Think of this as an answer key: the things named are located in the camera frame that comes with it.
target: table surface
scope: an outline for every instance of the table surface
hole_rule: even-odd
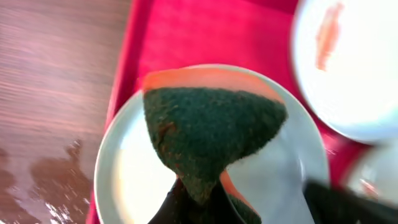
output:
[[[84,223],[130,0],[0,0],[0,223]]]

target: red tray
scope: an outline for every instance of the red tray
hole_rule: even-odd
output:
[[[134,0],[106,127],[140,88],[145,74],[201,63],[237,65],[265,74],[307,107],[290,62],[296,5],[297,0]],[[340,136],[310,113],[325,143],[331,182],[339,185],[367,146]],[[87,223],[100,223],[94,200]]]

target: white bowl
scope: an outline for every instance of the white bowl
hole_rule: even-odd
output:
[[[337,0],[298,7],[292,58],[298,85],[315,114],[336,132],[374,143],[398,136],[397,1],[340,1],[340,34],[326,71],[318,69],[317,35]]]
[[[358,161],[346,186],[364,197],[398,208],[398,139],[374,149]]]

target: plate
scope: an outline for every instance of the plate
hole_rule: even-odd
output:
[[[307,178],[329,183],[320,134],[304,107],[265,76],[230,65],[197,65],[255,75],[285,101],[289,118],[255,156],[227,167],[235,187],[259,212],[263,223],[313,223],[302,195]],[[95,199],[102,223],[146,224],[156,214],[175,174],[150,143],[142,92],[121,108],[101,143],[95,169]]]
[[[295,14],[292,60],[303,96],[323,122],[355,141],[398,136],[397,6],[306,0]]]
[[[358,161],[346,186],[361,196],[398,208],[398,139],[375,146]]]

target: plate rim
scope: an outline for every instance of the plate rim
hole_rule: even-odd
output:
[[[291,99],[293,99],[295,101],[295,103],[298,104],[303,109],[304,114],[309,118],[309,120],[311,122],[310,125],[312,126],[313,129],[316,130],[316,133],[318,135],[317,139],[318,139],[320,145],[322,146],[323,149],[325,148],[324,143],[322,141],[322,137],[321,137],[320,132],[319,132],[319,129],[317,128],[314,120],[312,119],[312,117],[310,116],[308,111],[301,104],[301,102],[299,102],[299,100],[296,99],[296,97],[293,94],[291,94],[291,92],[286,90],[282,85],[278,84],[274,80],[268,78],[267,76],[265,76],[265,75],[263,75],[261,73],[255,72],[255,71],[250,70],[248,68],[243,68],[243,67],[239,67],[239,66],[235,66],[235,65],[227,65],[227,64],[221,64],[221,63],[206,63],[206,64],[199,64],[199,65],[192,65],[192,66],[188,66],[186,68],[209,67],[209,66],[218,67],[218,68],[223,67],[223,68],[226,68],[226,69],[228,69],[228,68],[230,68],[230,69],[238,69],[238,70],[240,70],[242,72],[246,72],[248,75],[255,75],[258,78],[260,78],[260,79],[262,79],[262,80],[264,80],[266,82],[272,83],[275,86],[277,86],[278,88],[280,88],[281,90],[283,90],[284,92],[286,92],[286,94],[288,94],[288,96],[291,97]],[[108,126],[108,128],[107,128],[107,130],[106,130],[106,132],[104,134],[104,137],[103,137],[103,139],[101,141],[99,149],[98,149],[98,154],[97,154],[96,164],[95,164],[94,184],[93,184],[94,185],[94,189],[93,190],[94,190],[94,198],[95,198],[95,205],[96,205],[96,209],[97,209],[98,218],[99,218],[100,223],[102,223],[102,224],[105,224],[105,222],[103,221],[104,220],[104,216],[103,216],[103,213],[101,212],[101,208],[103,208],[103,206],[102,206],[102,201],[103,200],[100,199],[101,196],[100,196],[99,192],[97,192],[98,181],[100,179],[100,174],[99,174],[98,170],[99,170],[100,164],[104,160],[103,156],[101,156],[101,155],[103,154],[103,151],[109,150],[109,149],[106,149],[106,147],[105,147],[105,144],[109,141],[109,139],[108,139],[109,135],[118,126],[118,123],[122,120],[123,115],[126,114],[126,111],[129,109],[129,107],[131,106],[133,101],[136,100],[137,97],[140,94],[142,94],[142,90],[136,91],[127,100],[127,102],[125,102],[125,104],[123,104],[121,109],[116,113],[116,116],[114,117],[112,122],[109,124],[109,126]],[[329,184],[330,183],[330,168],[328,166],[328,159],[327,159],[326,151],[324,150],[322,154],[323,154],[323,158],[322,159],[324,160],[324,164],[325,164],[324,168],[326,169],[325,170],[325,172],[326,172],[325,175],[326,176],[324,177],[324,181],[326,181],[326,183]],[[110,186],[110,189],[112,190],[113,189],[113,184],[110,183],[109,186]],[[107,212],[117,216],[117,217],[113,218],[114,223],[116,222],[116,220],[119,220],[118,223],[123,223],[123,218],[121,217],[120,211],[118,210],[118,206],[115,204],[115,202],[112,201],[112,202],[107,202],[107,203],[112,203],[112,205],[108,205],[107,208],[109,208],[109,207],[113,208],[111,211],[107,210]]]

